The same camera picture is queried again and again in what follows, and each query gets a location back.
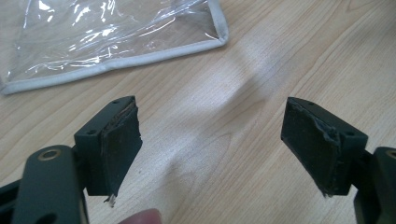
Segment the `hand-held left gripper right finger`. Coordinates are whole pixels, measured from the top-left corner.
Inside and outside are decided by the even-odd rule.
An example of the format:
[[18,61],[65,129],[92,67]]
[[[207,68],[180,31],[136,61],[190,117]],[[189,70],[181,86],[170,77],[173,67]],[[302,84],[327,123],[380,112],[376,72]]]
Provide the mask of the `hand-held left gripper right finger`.
[[353,161],[364,154],[368,136],[321,106],[287,99],[281,140],[329,196],[346,195]]

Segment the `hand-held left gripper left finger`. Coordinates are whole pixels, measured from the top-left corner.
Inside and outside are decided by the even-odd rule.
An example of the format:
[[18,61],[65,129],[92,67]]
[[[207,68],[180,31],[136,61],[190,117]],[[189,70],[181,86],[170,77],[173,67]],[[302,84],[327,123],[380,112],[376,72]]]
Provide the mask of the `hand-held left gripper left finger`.
[[134,96],[108,103],[74,135],[85,161],[84,185],[90,196],[118,196],[120,186],[142,147]]

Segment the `clear plastic bag grey trim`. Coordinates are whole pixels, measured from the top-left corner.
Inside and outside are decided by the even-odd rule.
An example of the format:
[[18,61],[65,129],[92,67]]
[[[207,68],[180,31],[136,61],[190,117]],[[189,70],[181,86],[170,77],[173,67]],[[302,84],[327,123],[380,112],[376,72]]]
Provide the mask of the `clear plastic bag grey trim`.
[[0,0],[0,93],[221,47],[219,0]]

